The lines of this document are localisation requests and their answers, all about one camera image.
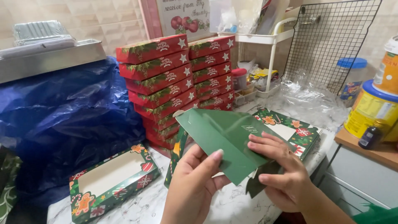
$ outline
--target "blue tarp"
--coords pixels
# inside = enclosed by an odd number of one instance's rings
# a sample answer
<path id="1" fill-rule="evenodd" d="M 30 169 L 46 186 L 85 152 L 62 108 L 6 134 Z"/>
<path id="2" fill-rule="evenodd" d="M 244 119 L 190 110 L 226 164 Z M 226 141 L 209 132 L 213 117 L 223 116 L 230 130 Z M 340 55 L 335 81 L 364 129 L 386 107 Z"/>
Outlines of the blue tarp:
<path id="1" fill-rule="evenodd" d="M 0 143 L 23 161 L 23 202 L 59 201 L 69 177 L 144 138 L 113 57 L 0 84 Z"/>

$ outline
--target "wooden shelf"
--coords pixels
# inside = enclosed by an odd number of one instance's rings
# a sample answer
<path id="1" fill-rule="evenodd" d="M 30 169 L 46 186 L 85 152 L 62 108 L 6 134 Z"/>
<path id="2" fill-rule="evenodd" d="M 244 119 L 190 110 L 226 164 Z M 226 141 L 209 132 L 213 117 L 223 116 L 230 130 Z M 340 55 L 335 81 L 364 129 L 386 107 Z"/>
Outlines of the wooden shelf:
<path id="1" fill-rule="evenodd" d="M 359 154 L 398 171 L 398 151 L 396 150 L 396 143 L 381 144 L 376 149 L 365 150 L 358 145 L 359 139 L 350 134 L 345 128 L 341 129 L 339 133 L 337 133 L 334 140 Z"/>

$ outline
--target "small glass bottle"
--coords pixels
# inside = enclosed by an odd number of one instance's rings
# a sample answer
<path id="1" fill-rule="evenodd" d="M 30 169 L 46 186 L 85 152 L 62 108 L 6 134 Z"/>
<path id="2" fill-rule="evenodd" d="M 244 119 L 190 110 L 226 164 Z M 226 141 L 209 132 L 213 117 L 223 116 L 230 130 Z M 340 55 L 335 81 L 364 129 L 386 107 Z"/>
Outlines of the small glass bottle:
<path id="1" fill-rule="evenodd" d="M 375 120 L 373 126 L 368 127 L 363 133 L 358 145 L 363 149 L 372 149 L 383 138 L 383 128 L 384 121 L 382 119 Z"/>

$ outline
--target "plastic bag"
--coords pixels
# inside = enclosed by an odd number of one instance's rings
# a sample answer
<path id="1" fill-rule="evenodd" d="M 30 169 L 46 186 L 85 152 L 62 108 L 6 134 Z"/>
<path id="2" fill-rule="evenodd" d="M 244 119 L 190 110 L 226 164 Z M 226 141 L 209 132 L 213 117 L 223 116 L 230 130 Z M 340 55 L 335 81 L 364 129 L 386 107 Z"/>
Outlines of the plastic bag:
<path id="1" fill-rule="evenodd" d="M 332 132 L 344 122 L 349 112 L 337 95 L 311 80 L 311 75 L 302 69 L 297 71 L 293 82 L 282 82 L 272 101 L 271 110 L 295 112 L 292 117 Z"/>
<path id="2" fill-rule="evenodd" d="M 0 84 L 0 143 L 23 163 L 23 202 L 49 206 L 68 179 L 145 138 L 116 59 Z"/>

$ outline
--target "black wire rack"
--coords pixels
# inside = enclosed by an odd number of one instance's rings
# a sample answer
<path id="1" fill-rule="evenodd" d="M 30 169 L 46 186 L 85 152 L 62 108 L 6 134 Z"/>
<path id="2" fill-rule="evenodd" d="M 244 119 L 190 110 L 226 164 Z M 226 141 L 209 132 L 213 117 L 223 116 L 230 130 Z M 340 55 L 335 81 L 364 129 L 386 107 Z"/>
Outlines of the black wire rack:
<path id="1" fill-rule="evenodd" d="M 302 5 L 284 71 L 294 80 L 304 69 L 315 86 L 341 90 L 349 69 L 340 58 L 356 58 L 382 0 L 358 0 Z"/>

